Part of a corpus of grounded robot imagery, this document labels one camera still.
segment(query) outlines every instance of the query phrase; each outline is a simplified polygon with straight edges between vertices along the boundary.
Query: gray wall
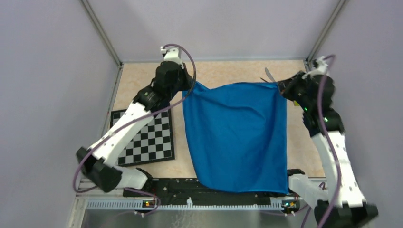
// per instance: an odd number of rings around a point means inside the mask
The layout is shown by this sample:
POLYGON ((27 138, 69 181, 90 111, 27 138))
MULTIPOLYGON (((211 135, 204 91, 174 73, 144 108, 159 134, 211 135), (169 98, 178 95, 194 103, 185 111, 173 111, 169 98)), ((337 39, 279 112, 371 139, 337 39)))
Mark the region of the gray wall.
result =
POLYGON ((177 43, 197 60, 304 58, 338 0, 89 0, 122 61, 177 43))
POLYGON ((65 227, 117 67, 77 0, 0 3, 0 227, 65 227))
POLYGON ((402 227, 403 2, 352 0, 320 55, 337 54, 330 74, 335 109, 359 185, 379 208, 377 227, 402 227))

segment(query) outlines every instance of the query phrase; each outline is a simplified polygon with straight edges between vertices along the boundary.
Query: purple cable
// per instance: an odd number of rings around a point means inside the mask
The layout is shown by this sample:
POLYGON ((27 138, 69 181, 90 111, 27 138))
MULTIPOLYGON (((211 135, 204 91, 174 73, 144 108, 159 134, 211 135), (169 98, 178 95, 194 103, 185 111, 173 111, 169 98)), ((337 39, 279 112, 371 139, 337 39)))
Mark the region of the purple cable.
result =
POLYGON ((326 125, 325 121, 323 119, 323 113, 322 113, 322 96, 323 96, 323 90, 325 88, 325 82, 326 82, 326 74, 329 71, 329 69, 332 67, 333 63, 336 60, 336 55, 329 55, 324 58, 324 60, 332 58, 332 61, 328 64, 327 71, 324 73, 325 77, 322 77, 319 83, 319 91, 317 93, 317 110, 319 114, 319 120, 320 120, 320 125, 322 126, 323 129, 323 134, 325 135, 327 139, 327 143, 330 146, 330 150, 333 154, 333 158, 335 159, 335 164, 336 164, 336 170, 337 170, 337 182, 336 182, 336 189, 333 194, 333 197, 329 203, 329 206, 327 207, 325 213, 323 214, 323 217, 321 218, 318 228, 322 228, 323 225, 326 223, 327 218, 329 217, 330 213, 332 212, 333 206, 336 203, 336 198, 338 197, 338 194, 340 192, 340 186, 341 186, 341 169, 340 169, 340 163, 339 163, 339 158, 337 157, 335 147, 332 144, 332 140, 330 139, 329 133, 326 130, 326 125))
MULTIPOLYGON (((143 119, 148 118, 148 117, 150 117, 150 116, 158 115, 158 114, 160 114, 160 113, 162 113, 162 112, 168 111, 169 109, 171 109, 171 108, 173 108, 173 107, 179 105, 180 103, 182 103, 182 102, 188 97, 188 95, 189 95, 189 94, 191 93, 191 91, 193 90, 194 85, 195 85, 195 83, 196 83, 196 65, 195 65, 195 63, 194 63, 193 58, 191 57, 191 55, 189 54, 189 52, 188 52, 186 49, 184 49, 182 46, 180 46, 180 45, 177 45, 177 44, 167 44, 167 45, 164 45, 164 46, 163 46, 163 48, 167 48, 167 47, 177 47, 177 48, 179 48, 179 49, 182 49, 182 51, 184 51, 184 52, 187 54, 187 56, 188 56, 189 59, 190 59, 190 62, 192 63, 192 66, 193 66, 193 82, 192 82, 191 88, 189 89, 189 92, 187 93, 187 95, 186 95, 184 98, 182 98, 180 101, 174 103, 173 105, 171 105, 171 106, 169 106, 169 107, 163 108, 163 109, 161 109, 161 110, 158 110, 158 111, 156 111, 156 112, 150 113, 150 114, 148 114, 148 115, 144 115, 144 116, 142 116, 142 117, 140 117, 140 118, 138 118, 138 119, 134 119, 134 120, 132 120, 132 121, 130 121, 130 122, 124 124, 123 126, 119 127, 119 128, 114 132, 115 134, 118 133, 119 131, 121 131, 122 129, 124 129, 124 128, 130 126, 131 124, 134 124, 134 123, 137 122, 137 121, 143 120, 143 119)), ((78 178, 78 174, 80 173, 80 170, 81 170, 81 168, 83 167, 83 165, 84 165, 84 163, 86 162, 86 160, 87 160, 102 144, 104 144, 104 143, 105 143, 106 141, 108 141, 110 138, 111 138, 110 135, 108 135, 108 136, 105 137, 103 140, 101 140, 101 142, 99 142, 95 147, 93 147, 93 148, 90 150, 90 152, 89 152, 89 153, 83 158, 83 160, 81 160, 81 162, 79 163, 79 165, 78 165, 78 167, 77 167, 77 169, 76 169, 76 172, 74 173, 74 177, 73 177, 73 190, 74 190, 75 192, 77 192, 77 193, 84 193, 84 192, 88 192, 88 191, 91 191, 91 190, 97 188, 97 186, 93 186, 93 187, 88 188, 88 189, 79 190, 79 189, 77 189, 76 181, 77 181, 77 178, 78 178)))
MULTIPOLYGON (((319 187, 322 187, 322 190, 325 189, 325 183, 324 182, 320 183, 319 187)), ((312 210, 312 208, 309 207, 307 213, 305 214, 304 220, 302 220, 301 228, 304 228, 305 223, 308 220, 308 215, 311 212, 311 210, 312 210)))
MULTIPOLYGON (((147 196, 155 197, 156 202, 157 202, 157 205, 156 205, 151 211, 145 213, 144 216, 151 215, 151 214, 155 213, 155 211, 157 210, 157 208, 160 207, 160 205, 161 205, 161 199, 160 199, 158 196, 155 196, 155 195, 153 195, 153 194, 151 194, 151 193, 149 193, 149 192, 140 191, 140 190, 131 189, 131 188, 125 188, 125 190, 131 191, 131 192, 135 192, 135 193, 139 193, 139 194, 142 194, 142 195, 147 195, 147 196)), ((123 211, 123 212, 121 212, 121 213, 119 213, 119 214, 117 214, 117 215, 115 215, 115 216, 113 216, 113 217, 110 217, 110 218, 109 218, 105 223, 103 223, 99 228, 103 228, 104 226, 106 226, 107 224, 109 224, 111 221, 113 221, 115 218, 117 218, 117 217, 119 217, 119 216, 121 216, 121 215, 124 215, 124 214, 134 214, 134 213, 133 213, 133 211, 131 211, 131 210, 130 210, 130 211, 123 211)))

